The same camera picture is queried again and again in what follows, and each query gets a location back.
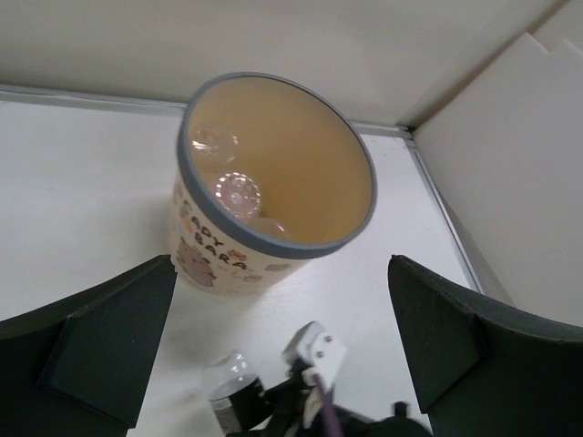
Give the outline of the small bottle with black cap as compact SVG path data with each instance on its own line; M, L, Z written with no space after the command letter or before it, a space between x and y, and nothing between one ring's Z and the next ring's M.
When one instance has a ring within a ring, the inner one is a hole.
M261 378L240 351L207 366L202 375L210 407L225 435L250 431L271 415Z

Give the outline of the clear bottle white cap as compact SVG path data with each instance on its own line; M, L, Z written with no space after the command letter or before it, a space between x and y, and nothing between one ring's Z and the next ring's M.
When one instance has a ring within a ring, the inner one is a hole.
M222 127L196 127L189 142L194 161L208 167L230 164L240 153L239 139Z
M248 220L261 212L261 192L247 175L229 172L219 176L211 189L216 200L237 219Z

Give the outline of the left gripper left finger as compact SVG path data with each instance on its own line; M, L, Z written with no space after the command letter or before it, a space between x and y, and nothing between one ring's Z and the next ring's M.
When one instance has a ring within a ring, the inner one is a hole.
M125 436L135 428L177 272L159 255L1 323L4 436Z

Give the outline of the aluminium rail frame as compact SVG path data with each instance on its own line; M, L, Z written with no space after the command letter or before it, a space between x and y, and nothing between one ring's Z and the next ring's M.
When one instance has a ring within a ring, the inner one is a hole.
M182 117L187 106L180 102L115 97L6 84L1 85L1 100L3 102L169 117ZM418 185L424 186L425 196L433 204L431 217L425 222L427 224L436 222L440 229L445 231L450 239L452 251L455 253L456 263L464 273L466 286L482 294L484 289L409 129L402 126L358 120L352 120L350 124L364 138L367 147L379 153L375 165L378 182L384 186L384 191L392 189L396 195L402 195L405 202L410 204L413 202L413 192L416 187Z

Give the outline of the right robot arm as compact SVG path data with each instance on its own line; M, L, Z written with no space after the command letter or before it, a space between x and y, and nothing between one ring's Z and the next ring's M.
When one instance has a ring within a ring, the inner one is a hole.
M333 393L327 392L322 407L311 424L304 423L310 394L323 394L320 384L310 385L303 374L312 368L297 359L288 372L288 379L267 390L271 402L271 417L264 428L241 431L239 436L430 436L432 433L420 422L409 417L409 404L393 404L393 415L380 421L333 403Z

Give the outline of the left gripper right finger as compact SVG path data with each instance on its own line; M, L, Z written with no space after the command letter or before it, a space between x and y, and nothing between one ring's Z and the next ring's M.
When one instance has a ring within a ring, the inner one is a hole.
M579 436L582 329L462 287L403 255L388 288L435 436Z

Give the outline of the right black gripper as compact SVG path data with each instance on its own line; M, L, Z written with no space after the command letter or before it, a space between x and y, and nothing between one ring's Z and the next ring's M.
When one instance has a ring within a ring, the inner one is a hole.
M333 403L334 385L326 387L314 368L297 362L288 379L268 389L271 416L247 436L344 436Z

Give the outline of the beige bin with grey rim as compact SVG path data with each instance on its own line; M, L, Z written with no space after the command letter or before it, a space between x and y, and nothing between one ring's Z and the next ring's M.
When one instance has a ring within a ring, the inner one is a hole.
M190 134L222 127L239 139L230 164L194 161ZM332 104L289 79L257 72L217 76L192 96L181 120L169 209L169 252L194 286L224 296L266 290L358 237L376 206L370 154ZM241 220L212 194L240 172L261 192L258 217Z

